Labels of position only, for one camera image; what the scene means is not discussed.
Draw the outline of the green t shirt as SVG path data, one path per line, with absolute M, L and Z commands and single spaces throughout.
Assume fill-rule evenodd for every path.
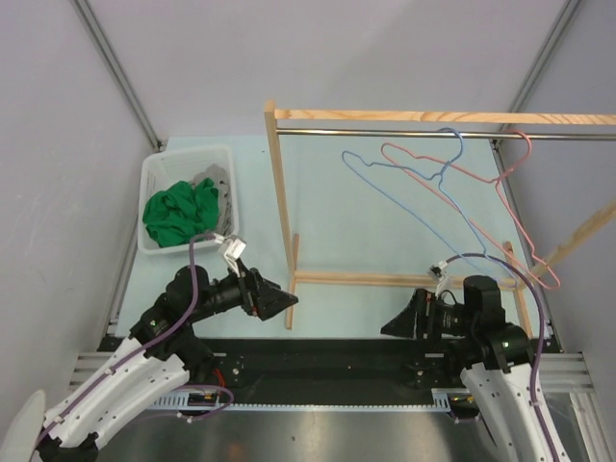
M 141 222 L 161 248 L 188 244 L 192 237 L 216 229 L 218 197 L 219 189 L 210 177 L 197 184 L 178 181 L 146 201 Z

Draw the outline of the blue wire hanger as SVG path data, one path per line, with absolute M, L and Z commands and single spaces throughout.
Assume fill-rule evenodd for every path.
M 458 207 L 458 204 L 455 202 L 455 200 L 451 196 L 449 196 L 447 194 L 447 192 L 442 188 L 442 184 L 444 182 L 445 173 L 446 173 L 447 169 L 449 167 L 455 167 L 455 162 L 464 153 L 465 144 L 464 144 L 464 140 L 463 140 L 462 135 L 458 131 L 456 131 L 455 129 L 443 128 L 443 129 L 438 130 L 437 133 L 438 134 L 449 133 L 449 134 L 455 135 L 458 138 L 458 140 L 459 140 L 460 150 L 459 150 L 459 152 L 454 157 L 452 157 L 451 159 L 447 160 L 446 162 L 443 162 L 443 166 L 441 167 L 441 169 L 436 171 L 435 173 L 433 173 L 431 176 L 425 176 L 422 173 L 420 173 L 419 171 L 417 171 L 417 170 L 415 170 L 415 169 L 413 169 L 411 167 L 401 166 L 399 164 L 396 164 L 394 161 L 389 161 L 389 163 L 382 163 L 382 162 L 370 162 L 370 163 L 368 163 L 360 155 L 355 154 L 355 153 L 350 152 L 350 151 L 347 151 L 347 150 L 342 152 L 341 159 L 342 159 L 343 163 L 353 173 L 355 173 L 359 178 L 361 178 L 363 181 L 365 181 L 372 188 L 374 188 L 375 190 L 377 190 L 378 192 L 383 194 L 385 197 L 387 197 L 388 199 L 393 201 L 396 205 L 398 205 L 400 208 L 402 208 L 405 212 L 407 212 L 412 217 L 416 218 L 421 224 L 423 224 L 434 236 L 436 236 L 443 244 L 445 244 L 449 250 L 454 252 L 454 257 L 456 257 L 457 259 L 462 259 L 462 260 L 466 261 L 475 270 L 479 270 L 480 272 L 482 272 L 485 275 L 487 275 L 488 272 L 486 270 L 480 269 L 476 264 L 472 263 L 470 256 L 464 256 L 461 252 L 459 252 L 456 248 L 454 248 L 453 245 L 448 240 L 446 240 L 436 229 L 434 229 L 422 217 L 420 217 L 418 214 L 416 214 L 412 209 L 410 209 L 410 208 L 406 207 L 405 205 L 403 205 L 401 202 L 399 202 L 393 196 L 391 196 L 390 194 L 388 194 L 387 192 L 385 192 L 384 190 L 382 190 L 381 188 L 376 186 L 375 183 L 371 182 L 366 176 L 364 176 L 362 173 L 360 173 L 358 171 L 358 169 L 355 168 L 350 163 L 350 161 L 347 159 L 347 156 L 350 156 L 350 157 L 353 157 L 355 159 L 358 159 L 364 167 L 390 167 L 390 168 L 395 168 L 395 169 L 401 170 L 404 173 L 408 174 L 412 179 L 416 180 L 418 183 L 420 183 L 422 186 L 424 186 L 429 192 L 434 193 L 438 198 L 442 199 L 445 203 L 447 203 L 449 206 L 451 206 L 464 219 L 465 223 L 471 229 L 471 231 L 473 232 L 476 240 L 479 242 L 479 244 L 482 247 L 483 252 L 479 254 L 479 258 L 483 258 L 483 259 L 488 260 L 488 261 L 490 261 L 492 263 L 500 265 L 508 273 L 509 276 L 515 277 L 515 275 L 512 272 L 512 270 L 505 263 L 500 263 L 495 257 L 490 257 L 490 256 L 487 255 L 487 247 L 485 246 L 484 241 L 480 237 L 480 234 L 482 234 L 484 237 L 486 237 L 486 234 L 484 232 L 482 232 L 477 225 L 472 223 L 472 221 L 467 217 L 467 215 L 464 213 L 464 211 Z

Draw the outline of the grey t shirt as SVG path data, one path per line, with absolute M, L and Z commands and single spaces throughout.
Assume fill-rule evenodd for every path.
M 218 190 L 218 223 L 216 232 L 221 235 L 230 235 L 235 220 L 233 218 L 234 206 L 232 202 L 232 190 L 228 171 L 217 165 L 210 165 L 205 171 L 199 172 L 192 179 L 192 185 L 198 185 L 210 179 L 213 186 Z

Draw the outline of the pink wire hanger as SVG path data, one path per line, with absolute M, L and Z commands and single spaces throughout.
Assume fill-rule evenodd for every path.
M 506 256 L 509 256 L 512 258 L 513 260 L 513 265 L 514 268 L 520 268 L 523 272 L 523 275 L 529 276 L 531 277 L 535 282 L 537 282 L 542 288 L 547 289 L 547 290 L 555 290 L 557 288 L 561 287 L 561 281 L 558 278 L 558 276 L 556 275 L 556 273 L 553 271 L 553 269 L 550 267 L 550 265 L 544 261 L 543 259 L 539 258 L 536 254 L 535 254 L 535 245 L 534 242 L 532 241 L 532 239 L 530 238 L 529 234 L 527 233 L 527 231 L 525 230 L 525 228 L 523 227 L 523 225 L 521 224 L 517 214 L 513 211 L 513 208 L 511 207 L 511 205 L 509 204 L 505 192 L 504 192 L 504 180 L 511 174 L 513 173 L 522 163 L 524 163 L 530 156 L 530 154 L 532 153 L 532 143 L 530 140 L 530 137 L 521 132 L 521 131 L 517 131 L 517 130 L 509 130 L 510 134 L 515 134 L 520 136 L 525 142 L 526 142 L 526 153 L 523 155 L 522 159 L 519 161 L 516 161 L 514 163 L 514 165 L 512 167 L 507 168 L 503 173 L 501 173 L 498 177 L 492 178 L 492 179 L 487 179 L 484 177 L 480 177 L 476 174 L 474 174 L 473 172 L 471 172 L 470 170 L 466 170 L 463 167 L 458 166 L 457 164 L 455 164 L 455 167 L 452 167 L 453 169 L 456 169 L 460 172 L 462 172 L 463 174 L 479 181 L 480 183 L 484 183 L 484 184 L 493 184 L 494 185 L 494 189 L 495 192 L 497 193 L 500 202 L 502 203 L 502 205 L 504 206 L 505 210 L 507 211 L 508 215 L 511 217 L 511 219 L 513 220 L 513 222 L 515 223 L 516 227 L 518 228 L 518 230 L 522 233 L 523 238 L 525 239 L 526 243 L 530 246 L 530 255 L 531 255 L 531 260 L 534 263 L 537 264 L 541 264 L 542 265 L 542 269 L 547 269 L 548 270 L 548 274 L 552 277 L 552 279 L 554 280 L 555 284 L 550 286 L 547 283 L 543 282 L 540 277 L 538 275 L 535 275 L 531 269 L 529 269 L 528 267 L 526 267 L 524 264 L 522 264 L 520 261 L 518 261 L 514 256 L 513 256 L 513 251 L 512 250 L 505 250 L 504 246 L 502 244 L 498 244 L 497 241 L 490 235 L 488 234 L 485 230 L 483 230 L 481 227 L 479 227 L 477 225 L 477 223 L 475 221 L 473 221 L 471 218 L 470 220 L 472 221 L 473 224 L 477 225 L 479 227 L 479 229 L 484 232 L 486 234 L 486 237 L 484 237 L 482 234 L 482 236 L 484 238 L 486 238 L 491 244 L 494 244 L 499 250 L 503 251 L 504 254 Z M 385 152 L 385 149 L 387 147 L 392 147 L 394 149 L 400 150 L 408 155 L 410 155 L 413 159 L 415 160 L 427 160 L 430 162 L 434 162 L 437 164 L 440 164 L 441 166 L 443 166 L 443 160 L 440 160 L 438 158 L 435 157 L 431 157 L 431 156 L 424 156 L 424 155 L 417 155 L 414 154 L 412 151 L 391 143 L 391 142 L 384 142 L 381 147 L 380 147 L 380 153 L 381 155 L 388 161 L 394 161 L 396 164 L 398 164 L 394 158 L 390 155 L 388 155 Z

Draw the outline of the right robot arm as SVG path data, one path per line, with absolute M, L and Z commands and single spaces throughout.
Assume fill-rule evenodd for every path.
M 444 374 L 473 397 L 503 461 L 566 461 L 569 456 L 544 402 L 541 352 L 507 320 L 501 289 L 491 277 L 468 276 L 463 300 L 417 289 L 381 334 L 436 345 L 444 337 Z

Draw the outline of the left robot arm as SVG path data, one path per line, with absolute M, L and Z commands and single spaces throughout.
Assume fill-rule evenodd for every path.
M 46 412 L 38 456 L 93 461 L 158 398 L 189 383 L 205 384 L 216 359 L 195 335 L 195 323 L 234 308 L 267 321 L 297 302 L 296 295 L 246 266 L 220 280 L 211 280 L 201 266 L 181 268 L 110 359 Z

